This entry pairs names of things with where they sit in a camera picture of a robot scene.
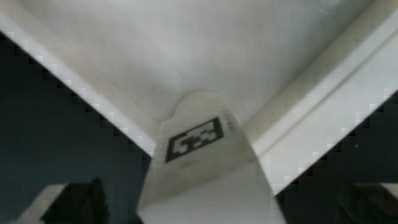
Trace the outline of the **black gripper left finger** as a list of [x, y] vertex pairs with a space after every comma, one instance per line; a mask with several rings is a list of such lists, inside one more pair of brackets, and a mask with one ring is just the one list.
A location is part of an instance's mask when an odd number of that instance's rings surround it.
[[101, 179], [48, 185], [9, 224], [110, 224]]

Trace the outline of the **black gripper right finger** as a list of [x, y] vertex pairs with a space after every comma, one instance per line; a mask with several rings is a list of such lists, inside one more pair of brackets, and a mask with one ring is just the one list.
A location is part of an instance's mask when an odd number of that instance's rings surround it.
[[334, 224], [398, 224], [398, 182], [343, 184]]

